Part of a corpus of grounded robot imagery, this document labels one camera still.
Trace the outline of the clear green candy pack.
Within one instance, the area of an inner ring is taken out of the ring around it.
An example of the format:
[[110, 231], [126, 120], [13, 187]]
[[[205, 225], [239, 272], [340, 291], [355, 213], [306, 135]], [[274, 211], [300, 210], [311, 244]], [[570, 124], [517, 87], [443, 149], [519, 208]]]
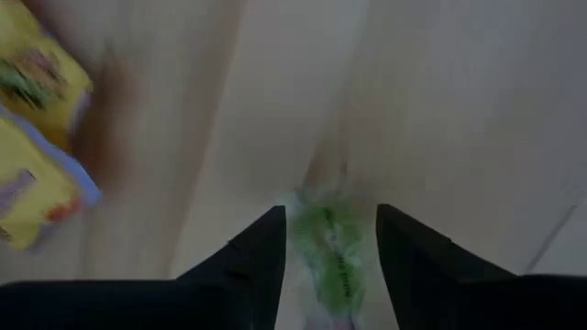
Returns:
[[286, 252], [277, 330], [364, 330], [365, 215], [340, 191], [284, 200]]

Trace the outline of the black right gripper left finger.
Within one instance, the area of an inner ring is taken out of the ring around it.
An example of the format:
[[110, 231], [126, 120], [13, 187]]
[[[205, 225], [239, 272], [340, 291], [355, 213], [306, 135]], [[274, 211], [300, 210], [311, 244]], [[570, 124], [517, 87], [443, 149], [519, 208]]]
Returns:
[[0, 330], [273, 330], [285, 249], [285, 209], [273, 206], [175, 279], [0, 285]]

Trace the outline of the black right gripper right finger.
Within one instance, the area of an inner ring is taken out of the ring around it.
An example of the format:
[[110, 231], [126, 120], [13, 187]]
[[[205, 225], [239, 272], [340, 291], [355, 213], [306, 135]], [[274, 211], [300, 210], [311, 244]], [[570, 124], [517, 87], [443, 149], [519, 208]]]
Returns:
[[587, 276], [515, 275], [389, 204], [376, 239], [400, 330], [587, 330]]

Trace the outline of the yellow candy pack purple edge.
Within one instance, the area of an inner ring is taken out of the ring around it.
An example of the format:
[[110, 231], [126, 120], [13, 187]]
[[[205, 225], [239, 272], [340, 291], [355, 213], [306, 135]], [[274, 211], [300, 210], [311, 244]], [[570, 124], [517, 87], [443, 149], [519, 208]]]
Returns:
[[26, 249], [101, 193], [77, 159], [0, 105], [0, 238]]

